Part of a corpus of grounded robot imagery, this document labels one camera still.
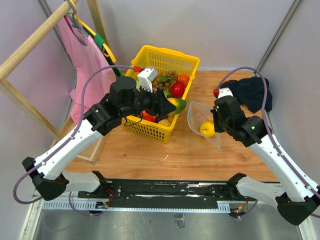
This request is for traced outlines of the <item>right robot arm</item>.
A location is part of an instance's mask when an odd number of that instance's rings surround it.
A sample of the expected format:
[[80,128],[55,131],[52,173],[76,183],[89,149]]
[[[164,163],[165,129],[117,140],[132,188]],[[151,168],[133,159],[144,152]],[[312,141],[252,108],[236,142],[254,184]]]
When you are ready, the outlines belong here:
[[211,112],[215,128],[260,157],[281,184],[271,185],[237,173],[227,181],[227,196],[232,200],[243,196],[264,202],[277,209],[290,224],[300,225],[320,205],[319,184],[304,174],[285,153],[261,117],[245,116],[234,96],[217,98]]

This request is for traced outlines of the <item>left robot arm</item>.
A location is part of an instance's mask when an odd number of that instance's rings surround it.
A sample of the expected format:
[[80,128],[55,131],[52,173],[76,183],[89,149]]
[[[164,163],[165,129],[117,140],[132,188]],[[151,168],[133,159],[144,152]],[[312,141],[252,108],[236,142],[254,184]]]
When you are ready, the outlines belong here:
[[143,111],[165,117],[176,109],[162,89],[156,92],[137,89],[133,78],[122,76],[110,85],[109,93],[84,114],[69,134],[37,158],[27,157],[22,165],[46,201],[67,192],[88,192],[101,198],[107,193],[106,180],[101,173],[72,173],[65,171],[65,167],[92,143],[120,126],[123,118]]

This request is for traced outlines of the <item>mango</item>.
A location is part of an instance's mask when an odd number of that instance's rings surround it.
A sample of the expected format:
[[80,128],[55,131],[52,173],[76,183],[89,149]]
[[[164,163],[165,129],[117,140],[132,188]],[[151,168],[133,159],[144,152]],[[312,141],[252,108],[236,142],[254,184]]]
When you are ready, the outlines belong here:
[[178,115],[186,108],[187,101],[184,99],[170,97],[167,100],[176,107],[175,111],[172,111],[168,114],[169,116]]

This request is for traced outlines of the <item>clear zip top bag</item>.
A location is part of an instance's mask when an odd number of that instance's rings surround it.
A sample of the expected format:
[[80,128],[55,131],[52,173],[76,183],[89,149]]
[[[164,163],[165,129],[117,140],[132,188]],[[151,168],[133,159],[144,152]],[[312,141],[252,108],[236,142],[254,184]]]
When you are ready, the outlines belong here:
[[187,113],[187,123],[189,128],[197,135],[203,137],[210,144],[214,145],[220,150],[220,134],[215,130],[213,137],[205,137],[200,133],[200,126],[203,122],[210,121],[214,124],[213,115],[211,113],[211,107],[196,101],[191,101]]

